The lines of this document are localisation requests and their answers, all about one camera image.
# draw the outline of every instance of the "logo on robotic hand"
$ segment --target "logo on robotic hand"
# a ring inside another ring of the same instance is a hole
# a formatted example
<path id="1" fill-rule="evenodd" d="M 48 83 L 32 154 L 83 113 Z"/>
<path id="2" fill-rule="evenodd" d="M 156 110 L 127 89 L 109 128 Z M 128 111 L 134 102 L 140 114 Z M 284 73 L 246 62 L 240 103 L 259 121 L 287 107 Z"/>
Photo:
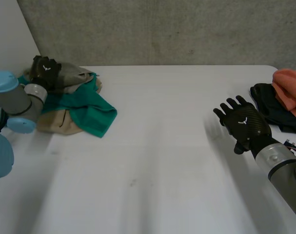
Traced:
<path id="1" fill-rule="evenodd" d="M 51 69 L 51 67 L 45 67 L 45 65 L 43 65 L 42 67 L 45 69 L 45 71 L 47 71 L 47 70 L 50 70 L 50 69 Z"/>
<path id="2" fill-rule="evenodd" d="M 243 122 L 238 122 L 240 124 L 247 124 L 247 117 L 245 118 L 245 120 Z"/>

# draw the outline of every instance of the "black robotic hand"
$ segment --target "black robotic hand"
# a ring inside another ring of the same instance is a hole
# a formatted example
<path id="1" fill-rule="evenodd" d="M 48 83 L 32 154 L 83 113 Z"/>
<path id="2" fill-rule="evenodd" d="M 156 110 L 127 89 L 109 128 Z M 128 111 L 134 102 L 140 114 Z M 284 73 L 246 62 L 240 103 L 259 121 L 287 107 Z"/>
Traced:
<path id="1" fill-rule="evenodd" d="M 44 87 L 48 92 L 53 90 L 61 64 L 48 57 L 35 56 L 30 71 L 30 81 Z"/>
<path id="2" fill-rule="evenodd" d="M 217 108 L 213 111 L 219 117 L 221 125 L 225 126 L 229 134 L 237 140 L 234 152 L 240 155 L 251 149 L 250 142 L 255 138 L 271 137 L 271 129 L 253 104 L 241 96 L 236 96 L 236 99 L 240 104 L 231 98 L 227 99 L 233 109 L 222 103 L 220 107 L 225 113 Z"/>

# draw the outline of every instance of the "robotic arm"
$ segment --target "robotic arm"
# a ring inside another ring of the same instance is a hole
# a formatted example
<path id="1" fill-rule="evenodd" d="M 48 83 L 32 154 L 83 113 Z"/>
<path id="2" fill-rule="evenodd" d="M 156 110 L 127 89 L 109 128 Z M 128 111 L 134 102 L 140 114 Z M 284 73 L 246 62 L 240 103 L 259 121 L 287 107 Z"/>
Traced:
<path id="1" fill-rule="evenodd" d="M 54 88 L 61 70 L 61 65 L 48 57 L 36 56 L 33 60 L 30 83 L 24 88 L 12 73 L 0 72 L 0 107 L 8 115 L 7 127 L 16 133 L 33 132 L 45 103 L 47 91 Z M 12 146 L 0 134 L 0 178 L 10 173 L 13 163 Z"/>
<path id="2" fill-rule="evenodd" d="M 296 156 L 282 143 L 272 138 L 269 125 L 253 104 L 237 96 L 239 104 L 228 98 L 220 105 L 224 113 L 214 109 L 222 126 L 236 140 L 234 152 L 251 150 L 257 165 L 296 214 Z"/>

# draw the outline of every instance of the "beige cloth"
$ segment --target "beige cloth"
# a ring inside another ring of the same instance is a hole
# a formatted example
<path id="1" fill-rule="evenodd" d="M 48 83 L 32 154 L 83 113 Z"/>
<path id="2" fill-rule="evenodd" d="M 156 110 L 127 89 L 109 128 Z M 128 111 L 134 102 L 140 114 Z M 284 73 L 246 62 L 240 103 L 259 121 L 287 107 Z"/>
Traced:
<path id="1" fill-rule="evenodd" d="M 51 93 L 72 94 L 82 84 L 91 81 L 94 76 L 90 76 L 91 71 L 78 67 L 69 62 L 61 62 L 61 71 L 56 79 L 55 89 Z M 30 80 L 30 69 L 23 72 L 26 80 Z"/>
<path id="2" fill-rule="evenodd" d="M 98 78 L 96 79 L 96 86 L 98 87 L 97 93 L 99 93 L 102 83 Z M 72 121 L 69 110 L 50 111 L 42 114 L 37 121 L 37 130 L 63 135 L 71 135 L 83 131 Z"/>

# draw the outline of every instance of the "pile of clothes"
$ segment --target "pile of clothes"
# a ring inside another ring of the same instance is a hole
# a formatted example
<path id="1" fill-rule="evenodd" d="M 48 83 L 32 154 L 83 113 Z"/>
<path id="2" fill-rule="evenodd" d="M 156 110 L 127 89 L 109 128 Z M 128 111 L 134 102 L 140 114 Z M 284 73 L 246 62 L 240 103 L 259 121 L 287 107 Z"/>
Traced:
<path id="1" fill-rule="evenodd" d="M 64 135 L 86 131 L 103 137 L 117 111 L 99 95 L 102 83 L 97 74 L 71 63 L 60 64 L 54 88 L 48 91 L 42 115 L 37 121 L 37 130 Z M 18 80 L 28 84 L 30 70 Z"/>
<path id="2" fill-rule="evenodd" d="M 256 84 L 250 91 L 269 124 L 282 132 L 296 133 L 296 71 L 278 70 L 272 84 Z"/>

